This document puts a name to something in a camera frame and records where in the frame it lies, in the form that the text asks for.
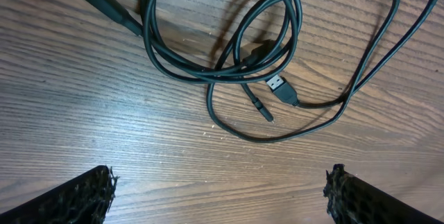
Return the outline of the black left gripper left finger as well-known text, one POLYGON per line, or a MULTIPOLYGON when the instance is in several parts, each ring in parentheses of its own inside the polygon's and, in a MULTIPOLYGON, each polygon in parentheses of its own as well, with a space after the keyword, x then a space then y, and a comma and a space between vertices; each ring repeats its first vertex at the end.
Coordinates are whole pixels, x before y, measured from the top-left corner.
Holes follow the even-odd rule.
POLYGON ((99 165, 1 214, 3 224, 103 224, 115 198, 117 177, 99 165))

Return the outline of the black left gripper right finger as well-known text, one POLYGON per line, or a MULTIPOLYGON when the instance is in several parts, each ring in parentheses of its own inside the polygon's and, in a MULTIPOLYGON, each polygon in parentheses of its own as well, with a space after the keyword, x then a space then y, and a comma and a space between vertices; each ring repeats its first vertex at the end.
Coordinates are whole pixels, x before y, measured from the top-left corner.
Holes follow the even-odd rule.
POLYGON ((344 164, 326 172, 323 196, 336 224, 441 224, 420 210, 348 173, 344 164))

